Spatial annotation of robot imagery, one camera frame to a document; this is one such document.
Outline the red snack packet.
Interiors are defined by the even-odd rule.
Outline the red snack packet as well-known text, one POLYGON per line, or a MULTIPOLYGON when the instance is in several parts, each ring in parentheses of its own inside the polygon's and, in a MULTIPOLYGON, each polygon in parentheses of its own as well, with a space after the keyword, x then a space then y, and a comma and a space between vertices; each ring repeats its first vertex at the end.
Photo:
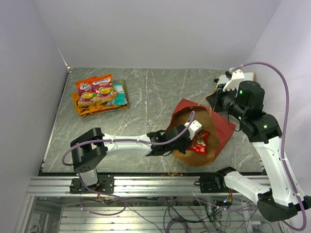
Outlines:
POLYGON ((191 145, 188 147, 188 150, 193 151, 199 154, 206 154, 207 153, 207 140, 210 135, 210 132, 206 130, 201 130, 198 132, 193 140, 191 145))

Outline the red brown paper bag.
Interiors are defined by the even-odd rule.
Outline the red brown paper bag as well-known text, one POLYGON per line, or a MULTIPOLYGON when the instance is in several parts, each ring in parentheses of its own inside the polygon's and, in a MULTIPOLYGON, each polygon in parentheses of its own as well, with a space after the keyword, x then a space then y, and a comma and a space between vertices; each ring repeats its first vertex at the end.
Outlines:
POLYGON ((231 139, 236 125, 212 110, 211 107, 182 99, 173 111, 168 130, 184 124, 189 119, 191 111, 195 111, 195 120, 202 125, 202 129, 209 132, 207 137, 207 152, 204 154, 187 150, 185 154, 175 150, 172 152, 174 160, 179 160, 184 168, 172 171, 174 163, 171 163, 168 175, 176 176, 188 167, 203 167, 212 164, 226 144, 231 139))

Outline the Doritos chip bag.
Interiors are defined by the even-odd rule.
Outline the Doritos chip bag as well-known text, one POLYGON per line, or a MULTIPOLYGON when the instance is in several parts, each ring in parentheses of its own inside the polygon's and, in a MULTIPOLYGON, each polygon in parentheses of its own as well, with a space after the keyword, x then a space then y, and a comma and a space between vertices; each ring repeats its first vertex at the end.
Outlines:
POLYGON ((118 95, 115 99, 106 102, 98 103, 91 106, 79 107, 77 102, 74 104, 74 108, 80 117, 86 117, 90 115, 97 115, 101 113, 125 110, 129 108, 129 100, 125 81, 113 82, 113 86, 117 88, 118 95))

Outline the teal snack packet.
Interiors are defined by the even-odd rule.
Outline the teal snack packet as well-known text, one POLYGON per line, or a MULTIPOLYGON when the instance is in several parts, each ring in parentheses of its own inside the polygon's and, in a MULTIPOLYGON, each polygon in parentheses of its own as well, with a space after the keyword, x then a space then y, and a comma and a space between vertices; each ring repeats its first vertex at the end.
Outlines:
POLYGON ((122 105, 126 105, 128 103, 127 101, 127 97, 125 95, 125 86, 123 83, 119 83, 119 82, 113 82, 113 87, 115 88, 116 92, 118 93, 117 96, 113 99, 108 101, 105 104, 105 107, 108 106, 122 106, 122 105))

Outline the Fox's fruits candy bag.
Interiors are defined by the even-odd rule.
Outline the Fox's fruits candy bag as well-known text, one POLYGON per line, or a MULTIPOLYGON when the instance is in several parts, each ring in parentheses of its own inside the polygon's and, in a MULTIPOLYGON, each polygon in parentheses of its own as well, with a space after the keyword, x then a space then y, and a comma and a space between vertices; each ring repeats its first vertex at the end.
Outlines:
POLYGON ((112 74, 107 74, 97 77, 91 82, 92 89, 95 92, 95 97, 93 98, 94 102, 108 102, 113 100, 118 95, 112 81, 112 74))
POLYGON ((77 101, 79 107, 91 106, 95 104, 94 98, 96 97, 96 92, 92 86, 92 82, 95 79, 96 76, 83 79, 75 83, 79 96, 77 101))

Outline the orange Kettle chip bag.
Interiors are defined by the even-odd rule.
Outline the orange Kettle chip bag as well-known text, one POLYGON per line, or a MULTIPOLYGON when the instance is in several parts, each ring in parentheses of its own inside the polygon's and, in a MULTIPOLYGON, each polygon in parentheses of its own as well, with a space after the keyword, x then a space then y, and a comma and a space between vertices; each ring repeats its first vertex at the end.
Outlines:
POLYGON ((101 113, 125 110, 129 108, 129 103, 127 103, 126 105, 122 105, 122 106, 112 105, 112 106, 105 107, 104 104, 95 104, 91 106, 79 107, 77 104, 78 97, 79 96, 77 92, 72 93, 73 106, 80 117, 86 117, 86 116, 97 115, 101 113))

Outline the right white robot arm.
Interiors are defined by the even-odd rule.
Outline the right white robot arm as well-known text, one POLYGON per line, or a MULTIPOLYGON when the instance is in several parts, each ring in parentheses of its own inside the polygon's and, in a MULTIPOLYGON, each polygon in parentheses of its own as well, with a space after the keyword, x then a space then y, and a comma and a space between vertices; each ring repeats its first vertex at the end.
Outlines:
POLYGON ((254 202, 261 215, 270 222, 288 220, 299 211, 310 209, 311 198, 299 188, 297 180, 281 150, 282 132, 277 119, 263 111, 265 91, 255 81, 242 81, 226 90, 224 84, 206 98, 214 112, 227 112, 239 121, 240 130, 259 154, 270 187, 243 176, 232 167, 219 170, 215 188, 231 188, 254 202))

